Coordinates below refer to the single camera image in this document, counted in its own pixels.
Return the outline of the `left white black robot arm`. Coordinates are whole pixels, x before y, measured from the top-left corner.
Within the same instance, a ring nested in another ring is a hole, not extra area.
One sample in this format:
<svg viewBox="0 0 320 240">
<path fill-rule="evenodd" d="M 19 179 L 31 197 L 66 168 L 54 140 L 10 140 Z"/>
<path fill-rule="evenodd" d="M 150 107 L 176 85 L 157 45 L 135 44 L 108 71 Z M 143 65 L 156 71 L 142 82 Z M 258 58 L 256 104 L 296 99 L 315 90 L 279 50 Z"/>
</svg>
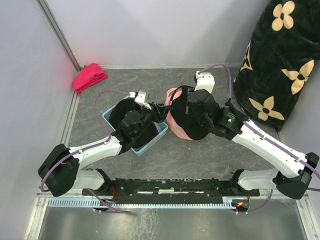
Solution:
<svg viewBox="0 0 320 240">
<path fill-rule="evenodd" d="M 111 189 L 101 170 L 84 168 L 101 159 L 121 155 L 131 149 L 144 151 L 161 137 L 158 125 L 169 113 L 170 106 L 155 102 L 138 104 L 132 98 L 122 99 L 108 112 L 112 132 L 95 142 L 66 147 L 56 145 L 38 169 L 40 190 L 60 197 L 71 189 L 91 189 L 106 195 Z"/>
</svg>

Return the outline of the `black cap white NY logo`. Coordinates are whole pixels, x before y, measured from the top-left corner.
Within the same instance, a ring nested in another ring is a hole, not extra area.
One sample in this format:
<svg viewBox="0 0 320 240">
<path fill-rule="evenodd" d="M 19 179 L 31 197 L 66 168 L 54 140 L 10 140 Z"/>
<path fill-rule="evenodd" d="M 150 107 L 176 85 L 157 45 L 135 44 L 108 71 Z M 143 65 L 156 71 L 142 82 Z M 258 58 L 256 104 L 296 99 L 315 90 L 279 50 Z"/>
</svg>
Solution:
<svg viewBox="0 0 320 240">
<path fill-rule="evenodd" d="M 138 149 L 149 143 L 157 135 L 150 109 L 137 104 L 134 99 L 121 100 L 111 111 L 109 122 L 115 128 L 112 134 L 121 145 L 120 153 L 131 148 Z"/>
</svg>

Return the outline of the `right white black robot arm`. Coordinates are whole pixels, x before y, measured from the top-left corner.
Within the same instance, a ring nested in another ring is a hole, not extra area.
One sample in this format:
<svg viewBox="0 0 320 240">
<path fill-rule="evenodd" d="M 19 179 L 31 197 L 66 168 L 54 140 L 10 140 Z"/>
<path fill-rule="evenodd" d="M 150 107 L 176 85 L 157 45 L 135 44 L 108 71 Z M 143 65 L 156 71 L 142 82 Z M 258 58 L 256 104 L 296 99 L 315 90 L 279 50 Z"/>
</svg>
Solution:
<svg viewBox="0 0 320 240">
<path fill-rule="evenodd" d="M 260 129 L 228 100 L 220 107 L 205 89 L 187 93 L 186 113 L 196 117 L 199 124 L 215 136 L 225 138 L 253 151 L 273 168 L 267 170 L 237 170 L 229 183 L 236 196 L 246 191 L 278 190 L 291 199 L 299 200 L 308 190 L 312 176 L 319 176 L 316 167 L 320 157 L 297 151 Z"/>
</svg>

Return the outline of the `black cap gold R logo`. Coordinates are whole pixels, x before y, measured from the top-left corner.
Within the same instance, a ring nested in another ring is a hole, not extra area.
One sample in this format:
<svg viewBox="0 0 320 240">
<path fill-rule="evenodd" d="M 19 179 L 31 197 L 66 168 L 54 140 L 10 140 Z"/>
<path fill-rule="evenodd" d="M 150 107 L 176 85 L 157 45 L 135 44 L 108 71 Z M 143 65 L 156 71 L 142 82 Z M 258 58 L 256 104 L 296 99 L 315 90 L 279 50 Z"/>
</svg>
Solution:
<svg viewBox="0 0 320 240">
<path fill-rule="evenodd" d="M 181 85 L 179 87 L 181 87 L 182 93 L 171 102 L 169 113 L 193 141 L 202 140 L 209 134 L 208 130 L 199 124 L 195 116 L 187 114 L 188 90 L 193 91 L 194 88 L 189 85 Z"/>
</svg>

